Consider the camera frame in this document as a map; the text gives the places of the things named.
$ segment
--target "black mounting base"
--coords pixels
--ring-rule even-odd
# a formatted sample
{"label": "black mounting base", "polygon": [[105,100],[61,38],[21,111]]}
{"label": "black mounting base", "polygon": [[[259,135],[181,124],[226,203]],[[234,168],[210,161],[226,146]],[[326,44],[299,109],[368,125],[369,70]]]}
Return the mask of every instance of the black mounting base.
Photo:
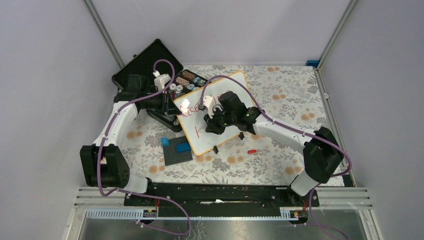
{"label": "black mounting base", "polygon": [[[295,193],[287,186],[159,182],[149,185],[147,194],[176,201],[191,217],[279,217],[280,207],[302,209],[307,199],[307,196],[291,197]],[[313,207],[319,205],[318,197],[312,200]],[[155,200],[131,195],[125,198],[124,206],[151,207],[155,206]],[[159,217],[184,217],[181,210],[170,202],[160,201],[159,207]]]}

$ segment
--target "whiteboard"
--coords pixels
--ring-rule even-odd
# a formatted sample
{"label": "whiteboard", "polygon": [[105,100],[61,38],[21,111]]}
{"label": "whiteboard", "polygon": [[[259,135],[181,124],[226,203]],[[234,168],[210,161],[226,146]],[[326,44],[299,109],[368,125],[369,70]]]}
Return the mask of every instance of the whiteboard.
{"label": "whiteboard", "polygon": [[[231,76],[237,82],[249,89],[244,72],[237,71],[228,76]],[[240,130],[236,126],[226,127],[224,133],[221,135],[205,132],[206,122],[203,118],[208,112],[206,109],[204,111],[199,110],[202,89],[201,87],[196,91],[190,92],[174,100],[175,105],[181,110],[181,115],[177,117],[182,126],[182,130],[190,143],[193,153],[197,156],[209,152],[214,149],[214,146],[219,146],[237,137],[240,133]],[[213,97],[216,104],[219,104],[218,97],[228,91],[237,94],[247,108],[253,106],[253,101],[249,94],[237,83],[225,78],[210,83],[204,95]]]}

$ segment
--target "black bracket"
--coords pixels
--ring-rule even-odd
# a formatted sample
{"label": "black bracket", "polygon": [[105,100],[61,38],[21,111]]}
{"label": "black bracket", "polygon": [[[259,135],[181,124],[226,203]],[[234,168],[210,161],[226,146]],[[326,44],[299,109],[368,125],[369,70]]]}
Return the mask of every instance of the black bracket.
{"label": "black bracket", "polygon": [[[333,133],[326,127],[314,131],[315,135],[338,146]],[[334,171],[343,160],[343,154],[327,143],[315,138],[305,143],[303,159],[305,172],[318,183],[325,184],[329,181]]]}
{"label": "black bracket", "polygon": [[[153,182],[148,189],[154,195],[169,198],[179,203],[191,217],[280,217],[280,207],[295,207],[301,210],[309,196],[296,197],[287,186],[254,186],[227,184],[189,184]],[[319,206],[317,193],[312,197],[312,207]],[[155,200],[131,195],[124,206],[152,207]],[[160,201],[159,217],[184,217],[175,205]]]}
{"label": "black bracket", "polygon": [[[97,157],[99,147],[95,144],[82,146],[79,151],[85,182],[90,187],[97,187]],[[108,145],[103,147],[101,158],[106,158],[106,163],[100,164],[101,185],[104,188],[124,188],[129,180],[130,168],[125,161],[118,146]]]}

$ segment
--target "blue cube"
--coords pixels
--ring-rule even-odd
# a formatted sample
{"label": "blue cube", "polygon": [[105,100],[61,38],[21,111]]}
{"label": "blue cube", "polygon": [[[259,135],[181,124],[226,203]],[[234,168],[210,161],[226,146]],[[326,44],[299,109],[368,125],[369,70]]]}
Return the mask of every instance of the blue cube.
{"label": "blue cube", "polygon": [[187,152],[190,151],[190,144],[188,142],[183,143],[183,144],[178,144],[176,147],[176,152],[177,153],[182,153],[182,152]]}
{"label": "blue cube", "polygon": [[162,137],[160,139],[160,143],[162,144],[162,147],[167,147],[170,145],[170,141],[166,137]]}

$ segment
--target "floral tablecloth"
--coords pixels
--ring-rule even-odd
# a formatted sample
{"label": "floral tablecloth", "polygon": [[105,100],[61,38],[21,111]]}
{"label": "floral tablecloth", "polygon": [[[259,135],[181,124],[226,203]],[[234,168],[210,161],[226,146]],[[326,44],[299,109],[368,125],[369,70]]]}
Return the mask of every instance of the floral tablecloth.
{"label": "floral tablecloth", "polygon": [[[224,66],[186,65],[205,78],[244,71],[256,100],[274,117],[304,128],[327,125],[320,91],[312,67],[308,66]],[[140,111],[132,123],[122,152],[131,174],[154,182],[289,185],[303,171],[303,156],[275,140],[245,133],[244,140],[233,140],[193,161],[165,166],[161,138],[181,137]],[[257,153],[248,154],[248,150]],[[341,177],[327,186],[343,186]]]}

